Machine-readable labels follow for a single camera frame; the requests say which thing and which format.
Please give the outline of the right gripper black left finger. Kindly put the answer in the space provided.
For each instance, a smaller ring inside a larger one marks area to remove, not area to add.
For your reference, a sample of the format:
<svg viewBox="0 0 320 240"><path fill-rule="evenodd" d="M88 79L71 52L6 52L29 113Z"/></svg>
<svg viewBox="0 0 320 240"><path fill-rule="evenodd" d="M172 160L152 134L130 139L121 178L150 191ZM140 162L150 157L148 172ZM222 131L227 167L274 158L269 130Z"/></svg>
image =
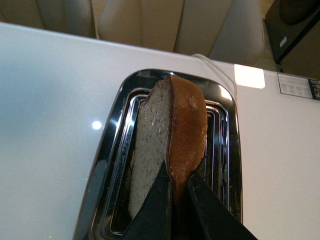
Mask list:
<svg viewBox="0 0 320 240"><path fill-rule="evenodd" d="M137 215L124 231L123 240L169 240L171 238L173 185L166 164L160 170Z"/></svg>

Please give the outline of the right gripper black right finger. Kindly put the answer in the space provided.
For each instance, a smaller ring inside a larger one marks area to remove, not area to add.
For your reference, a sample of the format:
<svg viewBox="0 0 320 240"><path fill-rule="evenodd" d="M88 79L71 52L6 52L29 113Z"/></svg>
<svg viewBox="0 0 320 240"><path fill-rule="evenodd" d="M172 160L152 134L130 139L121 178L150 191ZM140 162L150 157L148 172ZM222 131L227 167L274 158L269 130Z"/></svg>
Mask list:
<svg viewBox="0 0 320 240"><path fill-rule="evenodd" d="M255 240L197 172L186 182L187 234L190 240Z"/></svg>

